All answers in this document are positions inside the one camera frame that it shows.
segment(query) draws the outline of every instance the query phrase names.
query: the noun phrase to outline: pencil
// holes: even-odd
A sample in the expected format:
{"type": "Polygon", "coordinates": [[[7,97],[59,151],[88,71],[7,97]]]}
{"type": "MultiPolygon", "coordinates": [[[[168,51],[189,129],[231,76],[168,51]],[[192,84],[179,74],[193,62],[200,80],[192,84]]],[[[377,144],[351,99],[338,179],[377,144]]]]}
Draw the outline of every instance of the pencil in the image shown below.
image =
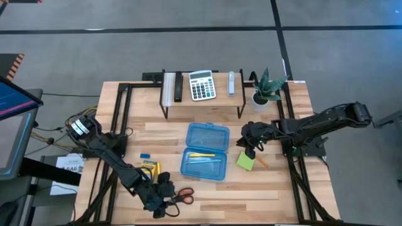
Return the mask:
{"type": "Polygon", "coordinates": [[[213,157],[215,154],[189,154],[190,157],[213,157]]]}
{"type": "Polygon", "coordinates": [[[258,156],[256,156],[256,159],[261,163],[261,164],[263,164],[265,167],[267,167],[267,169],[271,169],[271,167],[269,167],[268,166],[268,164],[266,164],[261,158],[259,158],[258,156]]]}

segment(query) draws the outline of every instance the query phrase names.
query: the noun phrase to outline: gray floor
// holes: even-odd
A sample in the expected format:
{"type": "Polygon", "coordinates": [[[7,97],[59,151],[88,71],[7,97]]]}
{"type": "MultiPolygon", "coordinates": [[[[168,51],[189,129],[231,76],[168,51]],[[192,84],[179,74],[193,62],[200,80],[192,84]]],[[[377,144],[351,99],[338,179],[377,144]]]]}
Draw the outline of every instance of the gray floor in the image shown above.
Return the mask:
{"type": "MultiPolygon", "coordinates": [[[[283,26],[402,24],[400,1],[277,0],[283,26]]],[[[0,30],[273,26],[269,1],[49,0],[9,4],[0,30]]],[[[360,101],[374,118],[402,106],[402,30],[285,31],[293,78],[306,80],[316,112],[360,101]]],[[[142,72],[243,68],[284,75],[275,31],[99,35],[0,35],[0,53],[24,53],[14,82],[25,89],[97,95],[103,81],[140,80],[142,72]]],[[[37,121],[57,127],[66,117],[96,105],[97,98],[44,96],[37,121]]],[[[343,220],[400,225],[400,140],[393,126],[343,129],[326,143],[330,175],[343,220]]],[[[57,132],[41,133],[59,136],[57,132]]],[[[30,142],[27,152],[42,147],[30,142]]],[[[62,154],[48,148],[33,154],[62,154]]],[[[71,207],[43,208],[34,225],[65,223],[71,207]]]]}

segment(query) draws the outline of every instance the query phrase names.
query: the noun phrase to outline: white paper sign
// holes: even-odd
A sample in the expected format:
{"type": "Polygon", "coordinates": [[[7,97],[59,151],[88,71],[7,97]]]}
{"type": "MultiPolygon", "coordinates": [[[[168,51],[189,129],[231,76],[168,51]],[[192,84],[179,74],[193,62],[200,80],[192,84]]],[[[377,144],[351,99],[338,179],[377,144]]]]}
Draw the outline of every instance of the white paper sign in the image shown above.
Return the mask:
{"type": "MultiPolygon", "coordinates": [[[[69,154],[66,157],[58,157],[56,167],[82,174],[82,169],[84,168],[84,161],[80,156],[79,156],[79,154],[69,154]]],[[[59,185],[64,188],[73,189],[75,191],[78,191],[78,186],[66,185],[63,183],[56,182],[56,181],[53,181],[52,185],[59,185]]],[[[50,189],[50,195],[74,194],[73,191],[67,190],[64,188],[60,188],[58,186],[53,186],[50,189]]]]}

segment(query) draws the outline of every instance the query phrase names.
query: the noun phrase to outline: wooden tabletop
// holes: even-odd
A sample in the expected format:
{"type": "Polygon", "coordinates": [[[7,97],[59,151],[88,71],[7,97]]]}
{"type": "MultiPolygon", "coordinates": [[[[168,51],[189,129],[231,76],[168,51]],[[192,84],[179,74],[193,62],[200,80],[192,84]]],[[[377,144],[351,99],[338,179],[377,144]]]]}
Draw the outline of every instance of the wooden tabletop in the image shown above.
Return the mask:
{"type": "Polygon", "coordinates": [[[213,73],[216,97],[214,99],[202,100],[202,101],[194,101],[191,96],[190,82],[188,78],[188,73],[183,73],[183,92],[182,92],[182,101],[174,102],[174,86],[175,86],[175,73],[165,73],[165,81],[163,83],[164,89],[166,92],[163,93],[163,100],[165,99],[165,95],[169,92],[169,95],[166,97],[169,100],[163,101],[162,105],[164,107],[240,107],[243,106],[243,91],[241,85],[241,75],[240,73],[235,73],[234,78],[234,97],[227,96],[227,76],[229,73],[213,73]],[[170,74],[173,79],[170,82],[167,82],[168,75],[170,74]]]}
{"type": "MultiPolygon", "coordinates": [[[[96,119],[102,124],[104,132],[109,132],[111,126],[117,86],[118,82],[105,82],[102,88],[96,119]]],[[[296,118],[312,115],[306,83],[289,82],[289,87],[296,118]]],[[[276,102],[270,103],[263,113],[256,113],[250,108],[253,92],[253,88],[246,88],[247,105],[241,119],[237,118],[237,112],[232,107],[172,107],[169,109],[169,119],[165,119],[159,106],[160,89],[135,88],[128,120],[128,127],[133,128],[134,132],[129,137],[125,162],[139,166],[143,160],[139,158],[140,153],[149,153],[151,160],[160,161],[162,171],[171,173],[176,191],[184,187],[194,188],[195,201],[192,205],[179,203],[179,217],[155,220],[151,212],[143,210],[139,198],[132,197],[119,183],[112,223],[297,223],[288,164],[279,141],[270,141],[265,145],[265,151],[257,152],[271,170],[257,161],[252,171],[236,166],[239,153],[244,150],[236,146],[236,141],[241,137],[241,127],[248,121],[270,123],[272,119],[279,119],[276,102]],[[181,175],[180,163],[190,122],[213,122],[230,129],[224,181],[181,175]]],[[[305,161],[312,192],[329,214],[339,218],[327,167],[318,158],[307,157],[305,161]]],[[[81,216],[87,208],[96,164],[97,159],[85,162],[75,203],[77,216],[81,216]]],[[[98,172],[94,194],[99,188],[101,171],[102,167],[98,172]]],[[[304,215],[308,218],[305,196],[302,191],[300,193],[304,215]]],[[[100,219],[106,217],[106,205],[107,202],[104,202],[100,219]]],[[[176,209],[169,207],[167,212],[176,214],[176,209]]]]}

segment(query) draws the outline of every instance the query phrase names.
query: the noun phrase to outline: green sticky note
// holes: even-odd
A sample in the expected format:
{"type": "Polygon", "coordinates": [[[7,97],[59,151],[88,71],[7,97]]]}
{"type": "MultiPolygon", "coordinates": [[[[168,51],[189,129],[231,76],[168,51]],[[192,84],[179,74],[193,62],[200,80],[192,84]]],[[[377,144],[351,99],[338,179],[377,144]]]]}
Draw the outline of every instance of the green sticky note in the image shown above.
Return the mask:
{"type": "Polygon", "coordinates": [[[248,171],[251,171],[253,169],[255,159],[250,159],[246,156],[245,152],[242,151],[240,153],[239,159],[237,160],[237,165],[242,167],[243,169],[246,169],[248,171]]]}

